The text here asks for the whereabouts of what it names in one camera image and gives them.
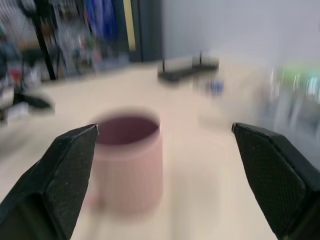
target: beige table surface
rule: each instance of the beige table surface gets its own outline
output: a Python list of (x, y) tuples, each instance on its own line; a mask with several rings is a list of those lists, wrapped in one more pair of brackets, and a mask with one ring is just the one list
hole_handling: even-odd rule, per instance
[[(249, 75), (248, 65), (221, 60), (226, 89)], [(1, 128), (0, 200), (58, 135), (122, 107), (147, 108), (161, 119), (164, 193), (153, 215), (114, 219), (83, 204), (73, 240), (275, 240), (247, 183), (231, 126), (201, 125), (206, 115), (223, 123), (214, 99), (192, 84), (158, 83), (154, 65), (130, 66), (38, 90), (55, 102), (55, 114), (30, 116)], [(89, 183), (88, 195), (93, 194)]]

